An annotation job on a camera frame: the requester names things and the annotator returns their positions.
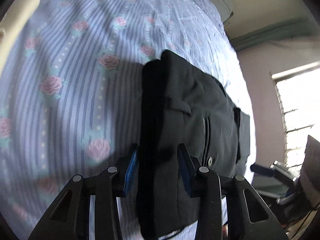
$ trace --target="beige wall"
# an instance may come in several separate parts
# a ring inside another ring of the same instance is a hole
[[[238,52],[252,100],[257,162],[284,161],[281,112],[271,75],[320,60],[320,39],[268,42]]]
[[[230,39],[267,25],[308,14],[302,0],[232,0],[234,15],[225,23]]]

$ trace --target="green molding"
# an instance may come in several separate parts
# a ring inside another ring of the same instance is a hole
[[[262,29],[233,38],[230,43],[236,51],[240,51],[266,41],[308,37],[317,33],[317,26],[308,17],[303,17],[268,25]]]

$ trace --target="stripe pattern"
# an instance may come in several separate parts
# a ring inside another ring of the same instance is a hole
[[[20,239],[73,175],[97,175],[139,142],[141,69],[164,49],[225,87],[243,81],[208,0],[41,0],[0,79],[0,211]],[[134,185],[118,199],[124,239],[142,239]]]

